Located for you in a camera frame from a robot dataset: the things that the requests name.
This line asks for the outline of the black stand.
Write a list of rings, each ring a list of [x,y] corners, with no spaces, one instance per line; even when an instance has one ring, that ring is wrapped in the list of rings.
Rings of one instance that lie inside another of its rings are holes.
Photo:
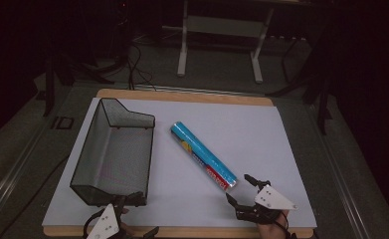
[[[310,52],[299,72],[286,87],[267,93],[268,97],[278,98],[298,88],[306,87],[301,99],[307,105],[317,103],[316,124],[323,135],[326,135],[325,120],[328,116],[328,88],[331,78],[328,70],[324,69],[325,63],[321,57],[327,50],[328,39],[324,31],[314,36],[308,34],[306,40],[310,44]]]
[[[92,46],[92,39],[104,40],[109,33],[109,49],[116,47],[114,63],[97,66],[97,58]],[[89,80],[104,85],[113,85],[113,81],[103,75],[118,70],[127,63],[127,49],[124,47],[124,28],[121,23],[105,30],[97,25],[97,33],[90,36],[85,21],[68,21],[52,23],[46,30],[46,108],[44,116],[48,116],[55,105],[55,77],[61,84],[71,86],[74,81],[73,71],[85,75]]]

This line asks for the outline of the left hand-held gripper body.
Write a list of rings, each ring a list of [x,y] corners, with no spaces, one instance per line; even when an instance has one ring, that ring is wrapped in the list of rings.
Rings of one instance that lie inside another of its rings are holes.
[[[120,227],[121,211],[124,208],[124,198],[118,197],[104,209],[93,214],[86,222],[86,228],[96,219],[97,222],[91,231],[86,231],[86,239],[124,239],[126,232]]]

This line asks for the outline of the white table mat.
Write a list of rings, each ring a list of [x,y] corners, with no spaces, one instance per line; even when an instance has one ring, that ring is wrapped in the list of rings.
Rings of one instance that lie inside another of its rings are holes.
[[[66,227],[83,228],[101,206],[85,204],[70,188],[96,105],[95,98],[43,221],[46,234],[59,236]],[[316,221],[292,149],[275,107],[117,99],[128,110],[155,117],[147,204],[126,206],[123,221],[141,230],[159,227],[162,237],[185,237],[189,230],[240,229],[249,222],[236,218],[229,193],[239,203],[254,204],[258,193],[244,178],[250,174],[297,205],[290,210],[292,229],[309,229]],[[235,187],[222,190],[188,154],[170,128],[184,123],[237,176]]]

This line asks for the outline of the white metal stand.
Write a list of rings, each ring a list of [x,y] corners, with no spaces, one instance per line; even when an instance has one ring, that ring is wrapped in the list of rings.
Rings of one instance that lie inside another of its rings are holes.
[[[264,81],[259,57],[267,37],[271,20],[274,15],[275,9],[273,7],[270,7],[267,10],[266,18],[263,22],[190,15],[188,13],[188,9],[189,2],[188,0],[184,0],[182,17],[182,41],[177,67],[178,77],[184,77],[186,74],[186,63],[188,55],[187,37],[189,32],[195,32],[256,38],[258,40],[257,46],[253,51],[250,52],[251,65],[256,83],[261,84]]]

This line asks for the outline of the person's right hand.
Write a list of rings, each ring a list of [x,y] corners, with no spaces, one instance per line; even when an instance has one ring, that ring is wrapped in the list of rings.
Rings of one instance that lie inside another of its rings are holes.
[[[261,239],[288,239],[288,215],[283,210],[273,224],[257,224]]]

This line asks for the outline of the person's left hand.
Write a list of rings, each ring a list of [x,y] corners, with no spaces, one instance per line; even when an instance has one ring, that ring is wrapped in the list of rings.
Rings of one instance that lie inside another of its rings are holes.
[[[129,212],[128,209],[123,208],[121,211],[121,215],[126,214],[128,212]],[[123,221],[120,222],[120,227],[126,232],[127,235],[134,236],[135,231],[131,227],[129,227],[126,223],[124,223]]]

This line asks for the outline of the blue foil roll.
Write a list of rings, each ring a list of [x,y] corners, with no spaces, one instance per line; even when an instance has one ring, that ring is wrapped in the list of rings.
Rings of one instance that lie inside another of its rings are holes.
[[[237,176],[184,123],[177,121],[170,132],[222,190],[236,186]]]

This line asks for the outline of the black wire mesh basket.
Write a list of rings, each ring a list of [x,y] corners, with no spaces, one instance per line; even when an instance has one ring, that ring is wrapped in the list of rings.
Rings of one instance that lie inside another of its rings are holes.
[[[155,117],[132,112],[117,99],[96,105],[70,188],[90,206],[141,191],[146,197]]]

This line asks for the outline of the black floor box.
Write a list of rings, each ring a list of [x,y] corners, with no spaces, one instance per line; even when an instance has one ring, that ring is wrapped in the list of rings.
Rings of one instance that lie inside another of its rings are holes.
[[[71,129],[75,119],[69,117],[55,117],[51,129]]]

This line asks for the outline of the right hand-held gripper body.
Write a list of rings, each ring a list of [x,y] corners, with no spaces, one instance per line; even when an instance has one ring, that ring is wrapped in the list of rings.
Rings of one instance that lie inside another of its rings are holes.
[[[285,217],[285,211],[298,210],[296,204],[270,185],[259,190],[254,202],[253,206],[235,202],[236,218],[258,224],[276,224],[280,217]]]

